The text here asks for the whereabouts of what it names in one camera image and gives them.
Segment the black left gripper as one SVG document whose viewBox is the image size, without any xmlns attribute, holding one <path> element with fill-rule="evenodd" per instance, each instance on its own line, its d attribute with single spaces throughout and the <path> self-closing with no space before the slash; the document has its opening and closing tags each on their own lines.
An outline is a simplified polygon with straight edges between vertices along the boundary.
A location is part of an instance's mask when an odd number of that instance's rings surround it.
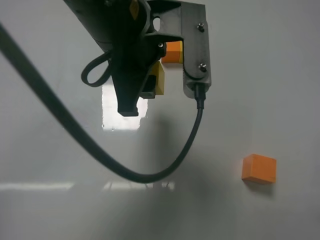
<svg viewBox="0 0 320 240">
<path fill-rule="evenodd" d="M 153 20 L 159 14 L 179 8 L 174 0 L 96 0 L 94 16 L 104 53 L 95 65 L 108 61 L 97 80 L 112 78 L 117 112 L 123 117 L 139 115 L 138 98 L 156 97 L 156 76 L 149 75 L 155 62 L 164 56 L 166 42 L 181 40 L 179 33 L 156 30 Z"/>
</svg>

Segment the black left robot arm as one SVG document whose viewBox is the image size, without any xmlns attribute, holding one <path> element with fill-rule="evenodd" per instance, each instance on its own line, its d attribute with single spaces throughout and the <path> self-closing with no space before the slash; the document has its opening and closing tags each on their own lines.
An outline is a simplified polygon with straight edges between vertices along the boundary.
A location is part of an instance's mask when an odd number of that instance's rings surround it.
<svg viewBox="0 0 320 240">
<path fill-rule="evenodd" d="M 153 20 L 178 8 L 172 0 L 67 0 L 98 46 L 108 53 L 117 97 L 117 111 L 138 116 L 137 102 L 153 65 L 165 55 L 166 44 L 183 40 L 182 34 L 155 30 Z"/>
</svg>

